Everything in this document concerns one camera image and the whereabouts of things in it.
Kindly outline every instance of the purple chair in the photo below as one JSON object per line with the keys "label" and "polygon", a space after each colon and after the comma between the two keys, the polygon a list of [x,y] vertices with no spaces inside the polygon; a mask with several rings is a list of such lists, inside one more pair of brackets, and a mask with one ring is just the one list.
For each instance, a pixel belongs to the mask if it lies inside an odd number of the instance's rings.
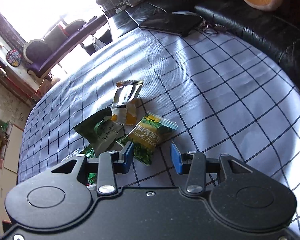
{"label": "purple chair", "polygon": [[94,34],[107,22],[108,20],[104,15],[91,19],[83,25],[80,30],[71,34],[55,51],[49,49],[44,41],[40,42],[39,40],[35,40],[37,43],[32,43],[31,49],[28,47],[26,53],[24,53],[25,58],[28,58],[30,63],[32,62],[27,69],[27,73],[43,78],[60,60],[73,50],[74,47],[83,42],[89,35]]}

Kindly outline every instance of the wall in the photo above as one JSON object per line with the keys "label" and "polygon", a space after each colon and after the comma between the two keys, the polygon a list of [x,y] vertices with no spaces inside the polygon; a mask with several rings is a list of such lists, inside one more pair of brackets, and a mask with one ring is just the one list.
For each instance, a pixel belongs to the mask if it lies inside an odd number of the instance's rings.
{"label": "wall", "polygon": [[0,119],[4,122],[12,121],[24,129],[29,113],[30,107],[0,84]]}
{"label": "wall", "polygon": [[[4,45],[8,50],[11,48],[0,36],[0,44]],[[34,80],[26,71],[26,68],[21,64],[18,67],[12,67],[6,61],[7,50],[5,48],[0,48],[0,57],[8,65],[6,72],[11,79],[15,82],[18,82],[19,87],[21,87],[26,93],[33,95],[36,90],[39,88],[40,84],[38,80]]]}

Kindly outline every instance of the silver bolt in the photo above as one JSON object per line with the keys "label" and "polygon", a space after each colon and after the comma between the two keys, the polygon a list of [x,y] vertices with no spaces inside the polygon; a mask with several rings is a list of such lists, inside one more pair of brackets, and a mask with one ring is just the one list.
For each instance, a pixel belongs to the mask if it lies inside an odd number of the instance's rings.
{"label": "silver bolt", "polygon": [[190,185],[189,187],[187,187],[187,191],[189,193],[200,193],[203,191],[203,188],[201,186],[198,186],[198,185]]}
{"label": "silver bolt", "polygon": [[148,197],[152,197],[152,196],[155,195],[155,193],[154,193],[153,191],[149,191],[149,192],[146,193],[146,195],[147,195]]}
{"label": "silver bolt", "polygon": [[13,240],[24,240],[23,237],[21,235],[15,235],[13,237]]}
{"label": "silver bolt", "polygon": [[124,161],[124,153],[119,152],[119,161]]}
{"label": "silver bolt", "polygon": [[103,185],[103,186],[99,187],[99,191],[101,193],[110,194],[115,191],[115,188],[114,188],[114,186],[111,186],[111,185]]}

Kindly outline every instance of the snack bag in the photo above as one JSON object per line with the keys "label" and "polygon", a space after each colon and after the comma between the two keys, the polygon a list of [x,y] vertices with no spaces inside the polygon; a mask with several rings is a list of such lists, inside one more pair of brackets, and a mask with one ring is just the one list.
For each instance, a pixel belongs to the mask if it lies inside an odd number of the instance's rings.
{"label": "snack bag", "polygon": [[[77,155],[78,153],[83,153],[86,155],[87,159],[91,159],[91,158],[95,158],[96,156],[94,155],[94,151],[92,146],[89,144],[88,146],[86,146],[81,152],[79,152],[79,149],[76,149],[75,151],[73,151],[72,153],[70,153],[67,157],[65,157],[63,161],[71,158],[74,155]],[[97,182],[97,174],[96,173],[88,173],[88,182],[89,185],[94,184]]]}
{"label": "snack bag", "polygon": [[143,85],[143,80],[117,82],[117,90],[112,103],[111,120],[123,125],[135,125],[137,121],[136,100]]}
{"label": "snack bag", "polygon": [[119,143],[125,145],[128,141],[133,142],[134,157],[145,165],[150,165],[155,147],[168,139],[177,128],[176,123],[147,112],[131,133]]}
{"label": "snack bag", "polygon": [[122,128],[122,125],[110,120],[111,113],[109,107],[104,108],[73,128],[89,141],[96,157],[111,148]]}

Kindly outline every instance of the plaid tablecloth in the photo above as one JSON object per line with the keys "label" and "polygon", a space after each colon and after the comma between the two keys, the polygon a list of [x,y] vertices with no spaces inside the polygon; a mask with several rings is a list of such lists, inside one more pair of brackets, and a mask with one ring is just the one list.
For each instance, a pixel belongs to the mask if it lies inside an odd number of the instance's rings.
{"label": "plaid tablecloth", "polygon": [[[300,93],[265,54],[230,34],[194,31],[187,38],[135,29],[93,55],[32,110],[23,134],[19,181],[88,145],[72,129],[111,105],[117,81],[144,79],[138,121],[146,111],[179,124],[183,152],[229,153],[289,187],[297,197],[291,228],[300,234]],[[124,127],[127,134],[132,127]],[[134,160],[118,186],[184,185],[170,142],[153,164]],[[216,185],[207,175],[207,189]]]}

